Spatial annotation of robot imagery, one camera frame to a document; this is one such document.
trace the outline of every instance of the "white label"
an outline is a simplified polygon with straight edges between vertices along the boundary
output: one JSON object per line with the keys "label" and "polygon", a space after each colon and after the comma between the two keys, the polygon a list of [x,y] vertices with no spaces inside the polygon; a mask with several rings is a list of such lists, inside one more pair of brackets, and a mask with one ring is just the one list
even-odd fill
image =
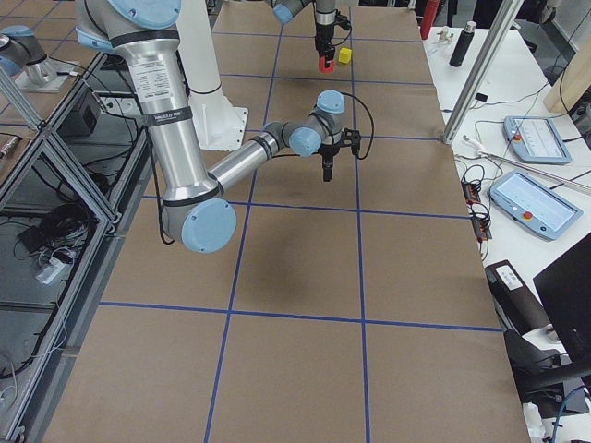
{"label": "white label", "polygon": [[503,282],[507,285],[510,291],[512,291],[513,289],[521,288],[523,286],[508,265],[504,265],[497,268],[497,273],[499,274],[499,277],[501,277],[501,280],[503,280]]}
{"label": "white label", "polygon": [[129,72],[140,102],[170,99],[173,96],[170,78],[163,61],[132,65],[129,67]]}

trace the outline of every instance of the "gray floor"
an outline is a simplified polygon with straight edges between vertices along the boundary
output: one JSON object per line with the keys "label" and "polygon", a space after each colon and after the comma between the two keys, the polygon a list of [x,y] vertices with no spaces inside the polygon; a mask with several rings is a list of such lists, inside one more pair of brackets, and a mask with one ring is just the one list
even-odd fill
{"label": "gray floor", "polygon": [[[458,14],[453,18],[454,27],[461,28],[466,21],[471,20],[475,6],[476,0],[459,0]],[[447,13],[444,7],[441,14],[435,20],[435,25],[445,26],[446,20]],[[522,27],[520,32],[524,39],[537,44],[534,57],[540,67],[546,69],[549,66],[554,66],[556,57],[563,46],[566,45],[566,42],[560,36],[558,39],[551,39],[549,37],[549,34],[553,35],[551,25],[541,26],[525,20],[517,20],[517,23]],[[559,58],[557,66],[566,66],[566,60],[562,56]]]}

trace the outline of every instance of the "yellow cube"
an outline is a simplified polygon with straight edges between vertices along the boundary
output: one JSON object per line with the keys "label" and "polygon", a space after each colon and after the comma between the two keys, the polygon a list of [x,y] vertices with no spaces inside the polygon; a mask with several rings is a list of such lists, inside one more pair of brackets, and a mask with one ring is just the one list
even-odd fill
{"label": "yellow cube", "polygon": [[339,63],[347,64],[351,61],[353,51],[349,48],[341,48],[339,51]]}

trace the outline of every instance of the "light blue cap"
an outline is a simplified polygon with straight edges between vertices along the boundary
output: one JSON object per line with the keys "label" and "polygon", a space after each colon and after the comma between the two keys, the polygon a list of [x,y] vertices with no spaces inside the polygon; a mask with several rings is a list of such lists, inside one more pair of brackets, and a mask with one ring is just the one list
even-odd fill
{"label": "light blue cap", "polygon": [[109,0],[123,17],[142,28],[163,30],[176,23],[181,0]]}
{"label": "light blue cap", "polygon": [[3,30],[0,30],[3,34],[8,37],[33,37],[33,31],[25,25],[13,25],[7,26]]}
{"label": "light blue cap", "polygon": [[289,147],[302,157],[312,155],[321,144],[322,140],[318,133],[309,127],[299,127],[289,138]]}
{"label": "light blue cap", "polygon": [[191,251],[210,254],[226,246],[235,230],[234,208],[222,198],[211,198],[189,212],[181,238]]}
{"label": "light blue cap", "polygon": [[325,113],[344,113],[344,97],[338,90],[325,90],[320,93],[316,105]]}
{"label": "light blue cap", "polygon": [[87,48],[91,48],[95,51],[100,51],[101,53],[115,53],[113,50],[113,45],[108,40],[100,39],[95,35],[80,30],[79,28],[76,28],[76,33],[78,35],[78,42],[82,46],[86,46]]}
{"label": "light blue cap", "polygon": [[279,21],[281,21],[282,25],[286,25],[290,21],[294,19],[294,15],[292,11],[289,10],[289,7],[284,5],[277,5],[273,8],[273,14],[277,17]]}
{"label": "light blue cap", "polygon": [[20,72],[19,65],[3,56],[0,56],[0,68],[4,69],[9,77],[15,76]]}

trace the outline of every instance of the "brown table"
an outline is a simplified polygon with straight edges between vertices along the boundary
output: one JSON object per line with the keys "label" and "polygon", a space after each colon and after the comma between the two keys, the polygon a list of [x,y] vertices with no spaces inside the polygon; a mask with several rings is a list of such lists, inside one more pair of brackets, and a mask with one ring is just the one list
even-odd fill
{"label": "brown table", "polygon": [[372,152],[344,150],[328,184],[316,157],[264,165],[226,195],[238,228],[210,256],[160,243],[149,186],[45,443],[528,441],[414,15],[344,12],[353,64],[325,76],[311,8],[281,29],[223,5],[248,136],[338,89],[373,113]]}

